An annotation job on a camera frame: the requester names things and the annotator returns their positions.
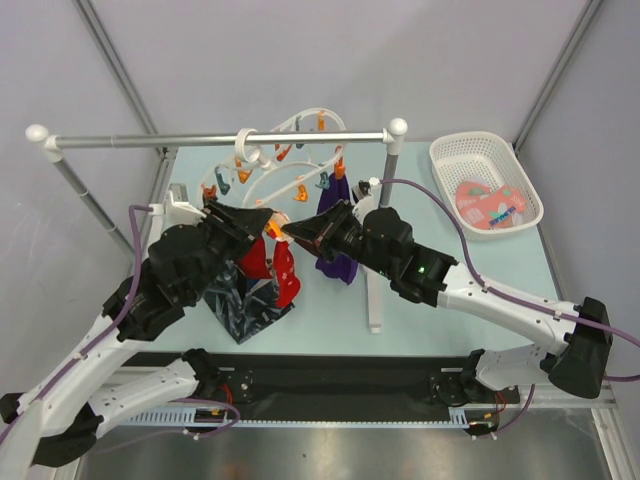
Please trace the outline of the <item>santa christmas sock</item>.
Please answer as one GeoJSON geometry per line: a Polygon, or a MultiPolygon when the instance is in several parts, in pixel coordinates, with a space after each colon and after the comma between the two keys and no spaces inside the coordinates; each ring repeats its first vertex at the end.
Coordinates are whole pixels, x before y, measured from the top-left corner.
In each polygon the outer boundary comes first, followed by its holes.
{"type": "Polygon", "coordinates": [[[278,211],[272,215],[268,223],[268,234],[275,240],[272,265],[279,290],[276,301],[279,308],[291,304],[301,289],[301,282],[295,272],[295,259],[290,249],[293,238],[283,230],[288,223],[289,217],[278,211]]]}

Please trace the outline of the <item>red sock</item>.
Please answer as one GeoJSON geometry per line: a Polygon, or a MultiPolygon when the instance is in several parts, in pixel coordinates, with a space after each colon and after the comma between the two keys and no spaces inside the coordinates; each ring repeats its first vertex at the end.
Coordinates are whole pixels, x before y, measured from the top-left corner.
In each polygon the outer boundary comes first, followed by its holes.
{"type": "Polygon", "coordinates": [[[267,266],[266,243],[262,236],[258,237],[249,252],[235,261],[242,273],[250,280],[271,279],[272,273],[267,266]]]}

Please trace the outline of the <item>white round clip hanger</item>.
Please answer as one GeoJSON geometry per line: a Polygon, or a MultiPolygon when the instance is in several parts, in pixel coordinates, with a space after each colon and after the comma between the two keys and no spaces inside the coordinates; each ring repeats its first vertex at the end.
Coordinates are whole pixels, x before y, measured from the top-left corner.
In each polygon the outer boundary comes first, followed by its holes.
{"type": "Polygon", "coordinates": [[[295,201],[306,202],[308,200],[308,191],[305,186],[307,180],[317,177],[319,181],[316,186],[326,190],[330,186],[332,174],[337,178],[344,175],[343,148],[342,144],[338,144],[334,154],[325,161],[316,161],[313,158],[309,144],[276,144],[271,154],[265,153],[260,147],[246,148],[245,150],[256,158],[255,162],[251,163],[243,157],[234,155],[210,167],[201,180],[199,191],[203,201],[226,196],[234,191],[235,182],[244,185],[252,174],[258,172],[260,177],[240,198],[244,208],[263,207],[292,189],[297,190],[293,198],[295,201]],[[253,196],[254,190],[266,179],[292,168],[305,168],[307,172],[296,176],[294,180],[264,198],[253,196]]]}

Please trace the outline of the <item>pink sock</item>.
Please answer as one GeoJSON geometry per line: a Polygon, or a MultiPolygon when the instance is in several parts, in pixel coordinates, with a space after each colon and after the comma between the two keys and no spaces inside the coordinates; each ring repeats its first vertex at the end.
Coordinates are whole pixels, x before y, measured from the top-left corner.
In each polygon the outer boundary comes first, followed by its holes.
{"type": "Polygon", "coordinates": [[[527,202],[518,189],[503,185],[495,190],[474,182],[462,182],[455,205],[461,218],[480,230],[507,229],[524,223],[527,202]]]}

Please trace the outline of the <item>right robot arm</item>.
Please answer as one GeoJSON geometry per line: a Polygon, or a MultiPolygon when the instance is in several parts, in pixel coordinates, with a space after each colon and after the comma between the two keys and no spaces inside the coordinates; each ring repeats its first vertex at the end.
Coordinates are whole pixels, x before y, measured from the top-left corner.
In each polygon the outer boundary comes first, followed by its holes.
{"type": "Polygon", "coordinates": [[[409,302],[475,315],[529,339],[525,347],[473,351],[461,376],[469,399],[484,401],[497,390],[544,381],[576,397],[599,396],[612,346],[601,301],[550,301],[475,279],[454,257],[417,243],[411,225],[391,207],[359,219],[349,202],[340,201],[282,230],[317,258],[344,255],[380,274],[409,302]]]}

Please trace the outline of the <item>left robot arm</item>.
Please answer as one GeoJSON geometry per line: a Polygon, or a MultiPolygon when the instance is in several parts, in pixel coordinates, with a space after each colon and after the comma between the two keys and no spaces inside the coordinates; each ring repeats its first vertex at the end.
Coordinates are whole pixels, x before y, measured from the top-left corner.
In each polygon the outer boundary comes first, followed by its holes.
{"type": "Polygon", "coordinates": [[[213,398],[220,371],[192,349],[163,371],[112,390],[105,381],[195,306],[228,265],[244,258],[273,215],[208,202],[138,256],[131,277],[103,304],[82,341],[36,387],[1,399],[1,476],[22,479],[37,463],[82,456],[122,421],[174,400],[213,398]]]}

